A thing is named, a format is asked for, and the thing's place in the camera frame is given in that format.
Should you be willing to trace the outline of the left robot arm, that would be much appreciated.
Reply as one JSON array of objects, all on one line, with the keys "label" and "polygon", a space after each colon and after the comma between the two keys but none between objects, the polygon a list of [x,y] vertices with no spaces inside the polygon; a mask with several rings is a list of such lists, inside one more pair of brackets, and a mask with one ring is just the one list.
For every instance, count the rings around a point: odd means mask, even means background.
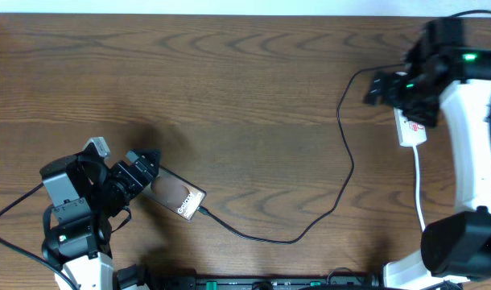
[{"label": "left robot arm", "polygon": [[43,256],[62,289],[153,289],[144,266],[113,267],[110,218],[129,209],[159,174],[158,150],[131,150],[113,167],[105,154],[86,147],[43,167],[52,205],[43,215]]}]

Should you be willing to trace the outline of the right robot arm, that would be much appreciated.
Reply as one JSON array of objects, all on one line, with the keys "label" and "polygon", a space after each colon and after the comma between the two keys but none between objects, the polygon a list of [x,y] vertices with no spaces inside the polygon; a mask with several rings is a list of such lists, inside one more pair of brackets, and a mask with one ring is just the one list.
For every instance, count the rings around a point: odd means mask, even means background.
[{"label": "right robot arm", "polygon": [[455,212],[424,228],[420,248],[384,266],[387,288],[431,289],[491,279],[491,50],[469,47],[460,14],[428,22],[405,72],[377,72],[365,103],[434,127],[444,117],[456,180]]}]

